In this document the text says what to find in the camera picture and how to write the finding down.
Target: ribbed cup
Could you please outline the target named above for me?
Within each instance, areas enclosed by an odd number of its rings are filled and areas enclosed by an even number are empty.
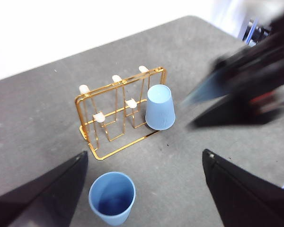
[[[98,177],[90,187],[89,205],[107,224],[118,226],[126,221],[135,197],[135,186],[127,175],[109,172]]]
[[[163,84],[152,86],[147,92],[145,120],[155,130],[170,128],[176,119],[169,87]]]

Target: metal rack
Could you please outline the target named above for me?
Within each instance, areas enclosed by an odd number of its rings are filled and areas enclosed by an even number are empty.
[[[86,85],[80,86],[81,95],[77,96],[75,99],[79,119],[81,121],[81,126],[79,129],[83,138],[87,141],[91,152],[97,160],[103,160],[109,156],[112,156],[113,154],[158,132],[151,131],[146,135],[141,134],[137,138],[130,138],[129,142],[126,142],[124,145],[113,149],[113,151],[104,151],[105,154],[102,156],[98,154],[101,150],[102,142],[113,142],[118,140],[122,136],[132,137],[133,135],[131,135],[130,133],[128,135],[126,134],[127,125],[130,125],[136,131],[139,131],[139,129],[143,128],[143,126],[147,127],[145,119],[142,123],[139,124],[136,122],[135,116],[139,113],[141,114],[142,105],[147,102],[147,99],[145,98],[147,97],[147,94],[145,93],[147,93],[148,89],[150,88],[151,78],[155,77],[155,75],[160,76],[159,83],[165,84],[167,73],[163,67],[157,67],[149,70],[145,66],[140,66],[139,70],[141,73],[128,77],[126,79],[121,79],[121,77],[119,77],[118,75],[114,75],[112,77],[113,83],[91,91]],[[126,97],[128,95],[125,91],[130,86],[137,86],[137,83],[139,83],[139,81],[142,82],[140,89],[136,89],[139,92],[139,99],[137,101],[133,98],[127,99]],[[113,109],[109,107],[112,105],[108,105],[108,108],[106,108],[107,110],[101,110],[101,108],[97,106],[95,98],[100,97],[101,100],[101,96],[112,92],[115,96],[113,98],[115,102]],[[111,117],[113,117],[113,120],[108,121],[107,119]],[[126,119],[128,117],[131,117],[131,124],[128,124],[126,122]],[[119,134],[112,137],[110,130],[112,127],[118,127],[118,125],[120,125],[117,123],[122,123],[121,131]]]

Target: white background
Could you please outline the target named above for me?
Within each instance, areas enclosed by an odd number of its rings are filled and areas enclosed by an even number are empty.
[[[237,37],[242,2],[0,0],[0,79],[187,15]]]

